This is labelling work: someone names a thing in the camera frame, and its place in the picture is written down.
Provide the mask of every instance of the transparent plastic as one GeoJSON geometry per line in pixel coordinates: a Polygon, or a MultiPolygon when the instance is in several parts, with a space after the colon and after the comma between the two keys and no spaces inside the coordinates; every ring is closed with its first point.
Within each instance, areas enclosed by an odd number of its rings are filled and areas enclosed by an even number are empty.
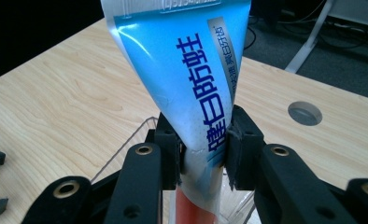
{"type": "MultiPolygon", "coordinates": [[[[138,143],[144,142],[149,129],[156,129],[158,119],[151,117],[146,119],[128,140],[117,150],[106,165],[91,180],[95,183],[121,169],[128,149],[138,143]]],[[[175,193],[173,191],[163,192],[163,223],[173,224],[175,216],[175,193]]],[[[225,171],[222,178],[220,209],[220,224],[242,224],[242,223],[261,223],[255,211],[253,191],[231,190],[228,176],[225,171]]]]}

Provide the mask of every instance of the table surface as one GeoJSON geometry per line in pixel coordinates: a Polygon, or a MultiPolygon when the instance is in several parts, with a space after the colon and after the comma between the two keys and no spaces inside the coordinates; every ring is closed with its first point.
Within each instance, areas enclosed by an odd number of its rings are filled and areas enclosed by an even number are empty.
{"type": "MultiPolygon", "coordinates": [[[[344,189],[368,177],[368,98],[243,58],[235,103],[267,143],[296,150],[319,178],[344,189]],[[291,119],[297,101],[315,105],[322,122],[291,119]]],[[[9,198],[0,223],[19,223],[56,179],[93,178],[158,115],[104,20],[0,77],[0,198],[9,198]]]]}

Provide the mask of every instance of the wood grain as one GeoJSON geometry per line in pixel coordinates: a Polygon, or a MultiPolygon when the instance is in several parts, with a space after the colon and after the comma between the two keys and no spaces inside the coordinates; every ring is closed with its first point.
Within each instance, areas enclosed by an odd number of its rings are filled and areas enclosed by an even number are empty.
{"type": "MultiPolygon", "coordinates": [[[[295,149],[320,178],[344,188],[368,177],[368,98],[244,58],[235,103],[268,143],[295,149]],[[296,101],[317,106],[322,122],[293,121],[296,101]]],[[[0,77],[0,198],[9,198],[0,223],[19,223],[56,179],[93,178],[158,114],[104,20],[0,77]]]]}

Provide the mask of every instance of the wooden table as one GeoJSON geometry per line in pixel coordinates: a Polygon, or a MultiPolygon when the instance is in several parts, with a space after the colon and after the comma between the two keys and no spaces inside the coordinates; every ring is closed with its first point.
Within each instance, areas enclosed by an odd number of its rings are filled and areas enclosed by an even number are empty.
{"type": "MultiPolygon", "coordinates": [[[[268,143],[295,149],[337,187],[368,177],[368,98],[244,58],[236,94],[268,143]],[[304,126],[288,106],[305,101],[323,120],[304,126]]],[[[159,110],[123,59],[104,20],[0,77],[0,223],[19,223],[51,182],[93,178],[159,110]]]]}

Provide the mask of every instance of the toothpaste tube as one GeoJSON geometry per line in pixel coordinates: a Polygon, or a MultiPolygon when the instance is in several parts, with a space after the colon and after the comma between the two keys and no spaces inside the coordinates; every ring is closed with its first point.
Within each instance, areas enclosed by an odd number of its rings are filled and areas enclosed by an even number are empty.
{"type": "Polygon", "coordinates": [[[102,0],[107,27],[187,149],[176,223],[216,223],[250,0],[102,0]]]}

